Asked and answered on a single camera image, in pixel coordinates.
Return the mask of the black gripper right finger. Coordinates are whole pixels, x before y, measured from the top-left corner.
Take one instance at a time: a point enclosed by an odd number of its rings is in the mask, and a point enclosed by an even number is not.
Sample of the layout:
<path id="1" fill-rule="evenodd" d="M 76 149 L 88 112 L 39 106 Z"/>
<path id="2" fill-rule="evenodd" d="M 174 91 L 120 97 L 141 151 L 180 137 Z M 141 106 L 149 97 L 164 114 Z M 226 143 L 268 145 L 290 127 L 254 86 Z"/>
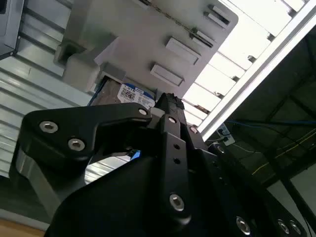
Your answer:
<path id="1" fill-rule="evenodd" d="M 186 142 L 193 170 L 197 237 L 306 237 L 302 224 L 219 142 L 207 146 L 198 130 L 186 122 L 177 96 L 173 111 Z"/>

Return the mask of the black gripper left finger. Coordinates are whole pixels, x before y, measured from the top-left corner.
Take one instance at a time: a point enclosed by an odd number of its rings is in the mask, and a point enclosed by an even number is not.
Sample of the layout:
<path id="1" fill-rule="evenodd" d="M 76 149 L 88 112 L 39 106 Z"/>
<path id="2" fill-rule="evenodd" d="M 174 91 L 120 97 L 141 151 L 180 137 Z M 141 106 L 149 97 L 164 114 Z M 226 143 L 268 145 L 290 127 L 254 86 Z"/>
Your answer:
<path id="1" fill-rule="evenodd" d="M 30 184 L 53 219 L 77 190 L 140 157 L 132 130 L 175 130 L 173 94 L 146 109 L 137 103 L 34 111 L 24 116 L 9 176 Z"/>

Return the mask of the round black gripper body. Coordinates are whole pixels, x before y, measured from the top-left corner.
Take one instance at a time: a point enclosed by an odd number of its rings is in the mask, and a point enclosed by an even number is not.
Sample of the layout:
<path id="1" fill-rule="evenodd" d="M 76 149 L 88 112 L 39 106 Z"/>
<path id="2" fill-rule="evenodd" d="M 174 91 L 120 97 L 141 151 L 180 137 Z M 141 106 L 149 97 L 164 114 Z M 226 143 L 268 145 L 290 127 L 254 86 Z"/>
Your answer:
<path id="1" fill-rule="evenodd" d="M 196 237 L 200 214 L 181 125 L 140 127 L 126 139 L 140 157 L 67 197 L 46 236 Z"/>

